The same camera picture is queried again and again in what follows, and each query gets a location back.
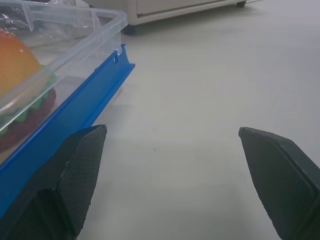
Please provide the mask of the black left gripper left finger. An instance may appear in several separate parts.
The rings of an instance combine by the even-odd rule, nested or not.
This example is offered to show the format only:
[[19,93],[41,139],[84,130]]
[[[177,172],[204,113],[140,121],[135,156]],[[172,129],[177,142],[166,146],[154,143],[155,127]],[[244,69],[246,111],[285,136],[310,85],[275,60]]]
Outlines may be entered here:
[[77,240],[96,188],[104,124],[68,136],[0,218],[0,240]]

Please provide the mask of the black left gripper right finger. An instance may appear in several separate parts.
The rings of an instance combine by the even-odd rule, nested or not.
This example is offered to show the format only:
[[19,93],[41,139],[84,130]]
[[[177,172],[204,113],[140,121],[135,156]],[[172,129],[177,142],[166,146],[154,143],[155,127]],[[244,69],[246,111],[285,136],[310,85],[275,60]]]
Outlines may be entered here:
[[281,240],[320,240],[320,168],[288,138],[250,127],[238,135],[255,190]]

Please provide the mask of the blue box lid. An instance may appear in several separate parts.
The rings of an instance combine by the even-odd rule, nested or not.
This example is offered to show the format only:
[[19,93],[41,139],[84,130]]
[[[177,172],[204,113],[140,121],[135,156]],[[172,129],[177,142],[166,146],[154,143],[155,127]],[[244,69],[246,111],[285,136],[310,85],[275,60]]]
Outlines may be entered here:
[[126,46],[113,52],[0,165],[0,219],[34,172],[50,159],[69,135],[90,127],[135,67]]

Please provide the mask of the toy hamburger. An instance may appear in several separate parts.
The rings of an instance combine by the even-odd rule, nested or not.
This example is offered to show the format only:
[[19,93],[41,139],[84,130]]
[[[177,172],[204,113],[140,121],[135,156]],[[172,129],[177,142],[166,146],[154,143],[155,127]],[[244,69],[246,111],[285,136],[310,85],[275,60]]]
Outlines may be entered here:
[[53,75],[28,82],[42,68],[17,36],[0,28],[0,155],[15,149],[55,108]]

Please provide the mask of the clear plastic storage box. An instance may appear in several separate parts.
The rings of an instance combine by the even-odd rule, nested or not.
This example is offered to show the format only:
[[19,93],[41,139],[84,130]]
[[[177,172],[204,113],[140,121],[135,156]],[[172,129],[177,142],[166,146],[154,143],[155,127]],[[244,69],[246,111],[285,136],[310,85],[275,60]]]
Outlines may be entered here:
[[63,102],[112,53],[120,55],[121,30],[127,26],[127,15],[119,10],[83,7],[91,12],[94,32],[72,42],[56,42],[30,47],[42,70],[28,79],[28,83],[54,76],[51,85]]

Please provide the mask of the white cabinet base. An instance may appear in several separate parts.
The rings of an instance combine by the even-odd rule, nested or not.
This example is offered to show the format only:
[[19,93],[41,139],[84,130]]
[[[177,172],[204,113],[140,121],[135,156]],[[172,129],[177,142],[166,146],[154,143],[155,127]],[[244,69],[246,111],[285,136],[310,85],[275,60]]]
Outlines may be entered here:
[[235,5],[244,8],[246,3],[260,0],[83,0],[92,8],[119,10],[127,15],[124,34],[133,35],[142,24],[182,15]]

